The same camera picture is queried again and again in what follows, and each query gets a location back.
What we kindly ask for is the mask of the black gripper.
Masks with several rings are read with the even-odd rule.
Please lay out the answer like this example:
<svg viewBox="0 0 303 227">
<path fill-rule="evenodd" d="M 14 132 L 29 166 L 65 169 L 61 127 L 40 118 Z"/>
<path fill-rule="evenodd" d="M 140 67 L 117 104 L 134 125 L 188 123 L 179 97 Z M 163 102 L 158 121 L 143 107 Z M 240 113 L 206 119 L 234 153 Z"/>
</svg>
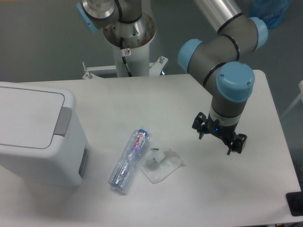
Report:
<svg viewBox="0 0 303 227">
<path fill-rule="evenodd" d="M 228 145 L 227 155 L 230 155 L 232 152 L 241 154 L 246 145 L 247 135 L 236 134 L 236 127 L 237 124 L 222 126 L 213 121 L 210 115 L 207 118 L 202 112 L 199 112 L 192 124 L 192 128 L 199 134 L 198 138 L 200 140 L 205 134 L 212 134 L 221 139 L 225 145 Z"/>
</svg>

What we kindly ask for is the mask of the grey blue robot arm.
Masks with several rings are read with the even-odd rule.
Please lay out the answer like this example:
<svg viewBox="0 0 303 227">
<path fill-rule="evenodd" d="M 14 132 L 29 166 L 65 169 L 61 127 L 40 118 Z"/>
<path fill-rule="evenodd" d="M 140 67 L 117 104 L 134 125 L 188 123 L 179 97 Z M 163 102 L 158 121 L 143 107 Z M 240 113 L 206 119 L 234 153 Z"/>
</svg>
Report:
<svg viewBox="0 0 303 227">
<path fill-rule="evenodd" d="M 208 115 L 199 113 L 193 122 L 200 137 L 212 134 L 229 152 L 241 153 L 247 136 L 235 129 L 250 97 L 255 75 L 240 57 L 254 52 L 267 40 L 265 23 L 246 17 L 232 0 L 196 2 L 217 37 L 209 43 L 191 39 L 178 53 L 178 63 L 212 95 Z M 152 18 L 143 13 L 139 0 L 81 0 L 76 8 L 90 31 L 103 30 L 113 45 L 119 77 L 147 76 L 149 52 L 136 54 L 155 36 Z"/>
</svg>

